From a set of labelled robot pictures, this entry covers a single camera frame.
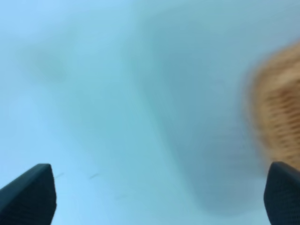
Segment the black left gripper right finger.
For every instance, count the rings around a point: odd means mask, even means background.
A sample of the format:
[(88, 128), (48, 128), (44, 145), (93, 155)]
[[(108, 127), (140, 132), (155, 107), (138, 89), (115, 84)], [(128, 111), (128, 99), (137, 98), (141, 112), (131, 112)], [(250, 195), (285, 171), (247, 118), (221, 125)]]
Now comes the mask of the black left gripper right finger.
[(263, 200), (271, 225), (300, 225), (300, 172), (284, 162), (273, 162)]

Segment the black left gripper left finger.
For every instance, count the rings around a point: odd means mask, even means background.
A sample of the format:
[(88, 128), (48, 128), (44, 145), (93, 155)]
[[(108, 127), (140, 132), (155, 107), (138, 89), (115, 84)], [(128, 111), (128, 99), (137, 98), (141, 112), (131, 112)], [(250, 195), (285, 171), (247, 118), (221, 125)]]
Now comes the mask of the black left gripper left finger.
[(56, 208), (50, 164), (37, 164), (0, 189), (0, 225), (50, 225)]

